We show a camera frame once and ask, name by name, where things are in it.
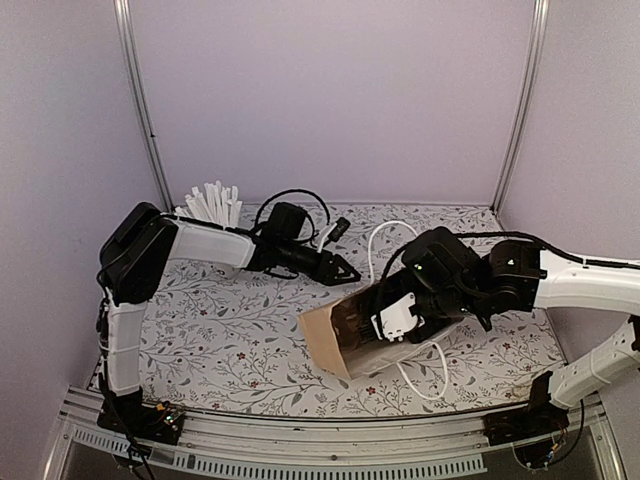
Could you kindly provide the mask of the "kraft paper takeout bag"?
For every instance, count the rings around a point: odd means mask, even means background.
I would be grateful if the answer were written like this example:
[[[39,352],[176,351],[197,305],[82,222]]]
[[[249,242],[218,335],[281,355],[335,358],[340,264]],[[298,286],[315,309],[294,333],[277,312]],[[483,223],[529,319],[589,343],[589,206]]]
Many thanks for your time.
[[[383,332],[379,333],[371,315],[371,303],[379,289],[379,284],[373,281],[372,245],[369,240],[367,261],[371,281],[367,287],[298,316],[308,353],[318,368],[345,380],[395,366],[415,395],[438,401],[450,384],[447,360],[439,343],[451,333],[456,322],[412,315],[410,309],[417,305],[417,296],[407,293],[395,296],[396,302],[385,308]],[[418,389],[403,367],[404,362],[424,349],[436,351],[440,358],[444,383],[438,393],[427,394]]]

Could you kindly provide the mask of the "brown pulp cup carrier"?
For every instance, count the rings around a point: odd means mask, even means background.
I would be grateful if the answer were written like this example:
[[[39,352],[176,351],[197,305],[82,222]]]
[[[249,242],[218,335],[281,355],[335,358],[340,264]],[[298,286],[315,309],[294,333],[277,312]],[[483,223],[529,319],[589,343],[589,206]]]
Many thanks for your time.
[[[343,351],[353,351],[377,339],[368,316],[368,308],[354,299],[347,299],[333,307],[332,327]]]

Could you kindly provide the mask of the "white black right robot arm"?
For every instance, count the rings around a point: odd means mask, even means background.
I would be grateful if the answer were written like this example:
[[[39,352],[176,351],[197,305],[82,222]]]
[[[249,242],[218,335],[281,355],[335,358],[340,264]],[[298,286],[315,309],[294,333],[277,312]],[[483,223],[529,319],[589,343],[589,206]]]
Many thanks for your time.
[[[490,445],[568,427],[568,412],[589,394],[639,366],[639,266],[585,258],[522,232],[506,232],[485,256],[445,227],[429,230],[403,250],[405,270],[423,285],[423,318],[475,316],[485,330],[510,311],[583,308],[626,314],[622,325],[578,360],[531,384],[526,406],[483,418]]]

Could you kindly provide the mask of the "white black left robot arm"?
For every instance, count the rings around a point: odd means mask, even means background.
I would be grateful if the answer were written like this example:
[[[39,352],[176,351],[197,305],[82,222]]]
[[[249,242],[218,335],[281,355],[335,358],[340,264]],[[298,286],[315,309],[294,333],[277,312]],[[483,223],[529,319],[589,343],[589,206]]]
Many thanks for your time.
[[[361,275],[342,256],[326,250],[350,223],[328,223],[328,233],[300,236],[308,212],[278,202],[266,221],[251,229],[164,213],[141,202],[129,213],[100,250],[96,280],[103,291],[96,329],[103,361],[98,385],[104,401],[97,424],[127,439],[177,444],[184,418],[168,401],[143,403],[139,380],[141,328],[148,302],[155,295],[168,261],[193,260],[230,269],[288,278],[303,274],[324,286],[360,281]]]

